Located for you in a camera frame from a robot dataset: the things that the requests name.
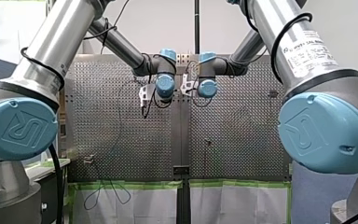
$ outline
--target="pegboard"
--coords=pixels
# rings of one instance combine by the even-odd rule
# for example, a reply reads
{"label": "pegboard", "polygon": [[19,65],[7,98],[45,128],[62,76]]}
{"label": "pegboard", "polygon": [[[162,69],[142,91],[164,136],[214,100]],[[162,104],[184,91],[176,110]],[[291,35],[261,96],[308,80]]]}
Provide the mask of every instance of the pegboard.
{"label": "pegboard", "polygon": [[[190,71],[195,78],[197,69]],[[269,56],[252,63],[245,76],[216,81],[218,93],[207,107],[190,105],[190,178],[288,180],[290,157],[278,135],[283,87]]]}
{"label": "pegboard", "polygon": [[[179,73],[184,68],[179,64]],[[190,69],[193,79],[196,68]],[[65,86],[70,181],[167,180],[174,177],[174,165],[188,165],[190,178],[289,180],[290,158],[277,132],[283,88],[270,71],[269,56],[244,77],[218,77],[219,91],[204,108],[176,92],[169,108],[152,105],[143,119],[143,83],[116,56],[76,57]],[[84,162],[90,155],[93,164]]]}
{"label": "pegboard", "polygon": [[171,109],[142,117],[145,78],[114,56],[80,56],[66,79],[70,181],[172,178]]}

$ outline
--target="white wall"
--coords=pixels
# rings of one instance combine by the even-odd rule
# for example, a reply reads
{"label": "white wall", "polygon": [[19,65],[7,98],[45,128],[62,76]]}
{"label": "white wall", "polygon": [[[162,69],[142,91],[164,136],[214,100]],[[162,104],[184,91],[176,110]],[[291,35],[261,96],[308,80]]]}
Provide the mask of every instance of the white wall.
{"label": "white wall", "polygon": [[[104,16],[113,24],[126,0],[110,3]],[[193,0],[130,0],[118,30],[141,52],[194,51]],[[100,53],[98,40],[84,41],[84,53]]]}
{"label": "white wall", "polygon": [[304,9],[337,62],[358,70],[358,0],[309,0]]}
{"label": "white wall", "polygon": [[18,63],[45,20],[46,3],[0,1],[0,59]]}

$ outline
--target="warning label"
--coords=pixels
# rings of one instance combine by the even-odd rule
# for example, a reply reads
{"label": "warning label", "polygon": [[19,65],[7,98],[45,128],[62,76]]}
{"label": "warning label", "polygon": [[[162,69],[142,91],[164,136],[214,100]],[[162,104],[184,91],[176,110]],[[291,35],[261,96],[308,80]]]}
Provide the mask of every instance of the warning label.
{"label": "warning label", "polygon": [[338,65],[317,32],[305,31],[304,35],[291,46],[283,47],[295,77],[304,77],[318,66]]}

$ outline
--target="industrial robot arm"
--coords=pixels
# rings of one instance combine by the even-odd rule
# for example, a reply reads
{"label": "industrial robot arm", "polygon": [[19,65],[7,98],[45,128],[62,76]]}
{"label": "industrial robot arm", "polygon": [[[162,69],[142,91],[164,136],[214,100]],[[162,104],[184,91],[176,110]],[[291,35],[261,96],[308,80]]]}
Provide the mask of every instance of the industrial robot arm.
{"label": "industrial robot arm", "polygon": [[129,65],[137,77],[157,74],[156,93],[161,100],[170,101],[175,87],[176,52],[172,49],[162,49],[153,57],[142,54],[118,31],[117,27],[112,27],[110,23],[106,27],[105,18],[94,21],[89,31],[103,42],[105,35],[99,34],[102,34],[106,28],[111,30],[106,34],[105,45]]}
{"label": "industrial robot arm", "polygon": [[[0,80],[0,161],[30,159],[46,150],[57,134],[57,93],[86,32],[105,32],[103,11],[111,0],[58,1],[13,75]],[[140,53],[117,27],[105,45],[138,77],[158,75],[156,93],[169,101],[174,89],[176,53]]]}
{"label": "industrial robot arm", "polygon": [[358,71],[338,65],[295,0],[230,2],[255,21],[284,86],[279,134],[286,151],[319,173],[357,174]]}

